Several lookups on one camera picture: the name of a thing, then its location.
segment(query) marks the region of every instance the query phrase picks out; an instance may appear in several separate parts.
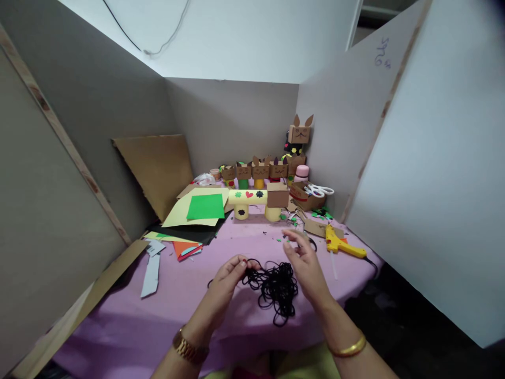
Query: wooden frame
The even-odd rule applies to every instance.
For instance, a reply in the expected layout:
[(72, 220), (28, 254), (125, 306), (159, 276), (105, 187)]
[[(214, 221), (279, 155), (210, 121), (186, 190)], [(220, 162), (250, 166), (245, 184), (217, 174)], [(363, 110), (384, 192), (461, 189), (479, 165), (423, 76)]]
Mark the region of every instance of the wooden frame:
[(46, 117), (47, 121), (53, 128), (54, 132), (56, 133), (57, 137), (63, 144), (65, 150), (67, 150), (67, 153), (69, 154), (70, 158), (72, 161), (74, 161), (75, 165), (77, 166), (77, 169), (79, 170), (80, 174), (83, 176), (85, 182), (93, 191), (95, 194), (96, 199), (102, 206), (103, 210), (105, 211), (107, 217), (110, 219), (114, 227), (116, 228), (117, 232), (125, 242), (126, 246), (129, 246), (132, 244), (131, 238), (128, 236), (126, 233), (126, 230), (123, 228), (121, 222), (117, 218), (116, 214), (114, 213), (113, 209), (111, 208), (110, 204), (108, 203), (107, 199), (105, 198), (104, 193), (98, 187), (98, 184), (96, 183), (95, 179), (91, 175), (91, 172), (89, 171), (88, 167), (84, 163), (82, 157), (80, 156), (79, 152), (75, 148), (74, 144), (70, 140), (70, 137), (68, 136), (67, 132), (63, 128), (63, 125), (59, 121), (58, 117), (54, 113), (53, 109), (47, 102), (47, 99), (45, 98), (44, 94), (42, 93), (40, 87), (38, 86), (37, 82), (35, 81), (35, 78), (33, 77), (32, 73), (28, 69), (28, 66), (26, 63), (23, 61), (21, 56), (19, 55), (19, 52), (17, 49), (14, 47), (14, 44), (12, 43), (9, 35), (7, 34), (7, 31), (4, 29), (2, 24), (0, 24), (0, 46), (5, 52), (5, 55), (11, 62), (12, 66), (14, 69), (17, 71), (19, 77), (23, 81), (23, 83), (26, 85), (28, 88), (29, 92), (32, 94), (33, 98), (35, 99), (36, 103), (39, 105), (42, 113)]
[(380, 115), (379, 124), (377, 125), (377, 129), (375, 132), (375, 136), (373, 137), (372, 145), (370, 146), (370, 149), (368, 149), (367, 155), (365, 157), (365, 162), (363, 163), (363, 166), (361, 167), (361, 170), (359, 171), (358, 182), (356, 183), (356, 186), (354, 187), (352, 193), (350, 194), (349, 198), (347, 199), (346, 207), (344, 208), (344, 212), (342, 213), (342, 217), (339, 220), (339, 223), (341, 223), (341, 224), (345, 223), (347, 216), (349, 215), (350, 209), (354, 203), (354, 199), (356, 197), (356, 191), (358, 190), (358, 187), (359, 187), (359, 182), (361, 181), (361, 177), (363, 176), (363, 172), (365, 171), (365, 167), (367, 166), (368, 159), (370, 159), (370, 155), (372, 154), (373, 147), (375, 146), (375, 142), (377, 141), (377, 137), (379, 136), (380, 130), (382, 129), (382, 125), (384, 124), (384, 120), (386, 119), (386, 115), (388, 114), (391, 102), (393, 101), (393, 98), (395, 97), (395, 93), (398, 88), (398, 85), (400, 84), (400, 80), (403, 75), (403, 72), (405, 71), (405, 67), (407, 66), (407, 63), (409, 62), (410, 53), (412, 52), (412, 48), (414, 47), (414, 44), (416, 43), (417, 37), (419, 35), (422, 25), (425, 22), (426, 16), (428, 14), (428, 10), (430, 9), (432, 2), (433, 2), (433, 0), (426, 0), (425, 5), (421, 11), (421, 14), (419, 15), (419, 18), (417, 19), (416, 27), (414, 28), (414, 31), (412, 32), (412, 37), (410, 38), (407, 49), (405, 50), (405, 54), (403, 55), (403, 59), (400, 64), (400, 68), (398, 69), (398, 73), (396, 75), (395, 81), (393, 82), (393, 86), (391, 87), (391, 91), (389, 92), (388, 100), (386, 101), (386, 103), (384, 105), (384, 109), (382, 110), (382, 113)]

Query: gold wristwatch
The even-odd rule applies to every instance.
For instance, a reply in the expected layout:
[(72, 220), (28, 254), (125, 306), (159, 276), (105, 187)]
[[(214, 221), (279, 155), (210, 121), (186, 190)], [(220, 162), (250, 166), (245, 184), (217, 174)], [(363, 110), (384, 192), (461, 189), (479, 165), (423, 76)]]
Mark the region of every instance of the gold wristwatch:
[(193, 363), (194, 365), (202, 364), (209, 355), (208, 347), (194, 347), (183, 337), (182, 331), (183, 327), (179, 329), (177, 334), (174, 336), (172, 345), (175, 351), (185, 360)]

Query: scissors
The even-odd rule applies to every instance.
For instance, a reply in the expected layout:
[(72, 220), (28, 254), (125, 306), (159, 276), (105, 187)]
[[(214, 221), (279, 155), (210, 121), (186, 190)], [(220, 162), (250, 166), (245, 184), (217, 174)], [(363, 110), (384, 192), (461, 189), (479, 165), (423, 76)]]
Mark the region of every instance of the scissors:
[(320, 187), (315, 184), (309, 184), (304, 188), (305, 193), (309, 195), (313, 195), (315, 197), (324, 197), (326, 195), (333, 195), (335, 193), (334, 190), (328, 187)]

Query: plastic bag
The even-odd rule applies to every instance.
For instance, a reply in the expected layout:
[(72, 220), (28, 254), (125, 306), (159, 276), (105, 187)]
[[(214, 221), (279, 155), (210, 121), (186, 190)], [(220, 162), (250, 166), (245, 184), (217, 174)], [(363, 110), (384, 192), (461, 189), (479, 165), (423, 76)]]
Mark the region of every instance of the plastic bag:
[(198, 175), (193, 181), (202, 186), (216, 184), (216, 180), (209, 173)]

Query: black yarn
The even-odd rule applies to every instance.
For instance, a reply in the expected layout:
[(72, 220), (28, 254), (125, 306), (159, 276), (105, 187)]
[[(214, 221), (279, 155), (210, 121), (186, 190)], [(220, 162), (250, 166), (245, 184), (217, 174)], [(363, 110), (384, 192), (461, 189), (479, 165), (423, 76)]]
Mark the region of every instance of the black yarn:
[(246, 269), (246, 276), (242, 279), (242, 284), (249, 284), (253, 291), (261, 290), (258, 297), (258, 306), (262, 309), (274, 307), (275, 316), (273, 323), (275, 326), (283, 327), (290, 317), (295, 315), (293, 299), (298, 295), (298, 285), (293, 277), (291, 264), (282, 262), (277, 266), (265, 270), (253, 268)]

